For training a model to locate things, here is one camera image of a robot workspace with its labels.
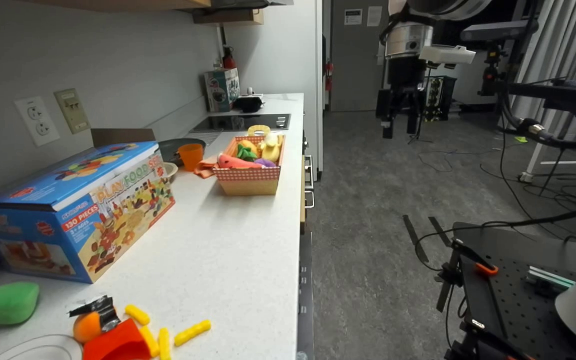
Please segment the white countertop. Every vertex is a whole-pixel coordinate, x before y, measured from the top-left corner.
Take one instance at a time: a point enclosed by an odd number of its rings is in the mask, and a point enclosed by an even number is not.
[[[107,294],[119,313],[128,303],[147,312],[153,333],[166,327],[173,337],[209,319],[212,329],[173,347],[173,359],[294,360],[304,94],[263,100],[258,114],[290,114],[275,196],[225,196],[214,176],[202,179],[182,169],[171,185],[176,204],[96,283],[0,269],[0,285],[34,281],[40,289],[28,321],[0,327],[0,354],[43,335],[72,335],[67,312]],[[222,152],[235,135],[223,132],[206,157]]]

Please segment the wicker basket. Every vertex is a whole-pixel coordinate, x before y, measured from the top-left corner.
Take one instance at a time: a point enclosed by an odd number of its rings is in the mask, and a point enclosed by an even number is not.
[[[235,136],[223,152],[231,157],[237,156],[237,144],[240,141],[250,141],[255,146],[264,140],[263,136]],[[279,175],[282,171],[284,146],[279,151],[277,166],[269,168],[215,168],[217,182],[228,196],[274,195],[279,185]]]

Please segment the door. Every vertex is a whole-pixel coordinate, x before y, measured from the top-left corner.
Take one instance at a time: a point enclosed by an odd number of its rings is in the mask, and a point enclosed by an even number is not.
[[[375,7],[381,7],[381,16]],[[384,71],[379,34],[388,23],[388,0],[332,0],[331,23],[330,110],[375,110]]]

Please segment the switch plate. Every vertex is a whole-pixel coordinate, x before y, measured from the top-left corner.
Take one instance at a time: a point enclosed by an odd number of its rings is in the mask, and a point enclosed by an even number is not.
[[[83,130],[90,129],[88,117],[84,112],[84,107],[80,101],[80,96],[75,89],[64,89],[54,92],[54,98],[63,114],[70,132],[76,134]]]
[[[41,96],[15,100],[14,105],[28,128],[34,145],[42,146],[59,139],[59,132]]]

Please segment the orange plastic cup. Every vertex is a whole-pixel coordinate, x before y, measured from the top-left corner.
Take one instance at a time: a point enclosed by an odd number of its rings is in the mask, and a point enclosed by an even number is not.
[[[194,171],[197,164],[204,159],[204,147],[199,143],[189,143],[177,150],[185,171]]]

